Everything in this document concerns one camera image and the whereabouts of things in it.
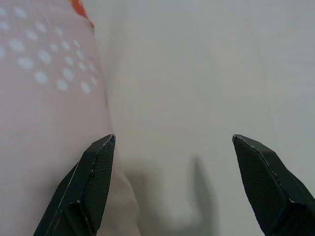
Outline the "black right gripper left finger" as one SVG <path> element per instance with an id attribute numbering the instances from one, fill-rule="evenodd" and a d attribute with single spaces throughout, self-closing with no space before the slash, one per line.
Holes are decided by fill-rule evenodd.
<path id="1" fill-rule="evenodd" d="M 93 142 L 58 185 L 33 236 L 96 236 L 110 189 L 116 138 Z"/>

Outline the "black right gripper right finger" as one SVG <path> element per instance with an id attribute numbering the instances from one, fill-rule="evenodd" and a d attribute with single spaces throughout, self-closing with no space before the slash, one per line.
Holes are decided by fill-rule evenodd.
<path id="1" fill-rule="evenodd" d="M 235 134 L 246 196 L 265 236 L 315 236 L 315 197 L 264 144 Z"/>

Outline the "pink dotted pillow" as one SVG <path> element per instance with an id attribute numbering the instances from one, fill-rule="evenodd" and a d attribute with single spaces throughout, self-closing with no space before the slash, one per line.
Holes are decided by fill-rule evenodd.
<path id="1" fill-rule="evenodd" d="M 70 0 L 0 0 L 0 236 L 33 236 L 62 178 L 112 132 L 91 22 Z"/>

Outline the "cream bed mattress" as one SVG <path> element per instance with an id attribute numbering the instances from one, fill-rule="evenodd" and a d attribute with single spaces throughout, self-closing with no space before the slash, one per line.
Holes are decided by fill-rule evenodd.
<path id="1" fill-rule="evenodd" d="M 315 196 L 315 0 L 85 0 L 143 236 L 264 236 L 232 137 Z"/>

